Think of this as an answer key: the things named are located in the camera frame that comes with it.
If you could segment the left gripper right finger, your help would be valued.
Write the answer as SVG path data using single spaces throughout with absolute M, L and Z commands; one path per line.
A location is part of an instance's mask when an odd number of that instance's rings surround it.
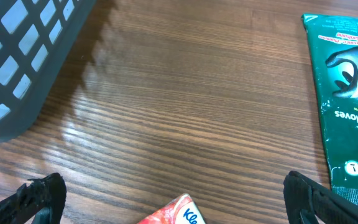
M 290 224 L 358 224 L 358 206 L 297 171 L 283 182 Z

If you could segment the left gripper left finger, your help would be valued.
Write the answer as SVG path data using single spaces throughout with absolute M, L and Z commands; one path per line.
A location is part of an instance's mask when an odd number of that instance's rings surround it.
M 60 223 L 67 198 L 63 177 L 56 172 L 30 181 L 0 201 L 0 224 L 21 224 L 30 219 L 33 223 Z

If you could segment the small red sachet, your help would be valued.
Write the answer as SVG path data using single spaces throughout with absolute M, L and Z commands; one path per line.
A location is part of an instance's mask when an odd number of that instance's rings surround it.
M 182 194 L 138 224 L 206 224 L 189 194 Z

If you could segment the green 3M glove package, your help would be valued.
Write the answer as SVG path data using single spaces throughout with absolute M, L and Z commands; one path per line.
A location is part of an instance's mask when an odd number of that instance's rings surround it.
M 302 15 L 331 189 L 358 206 L 358 18 Z

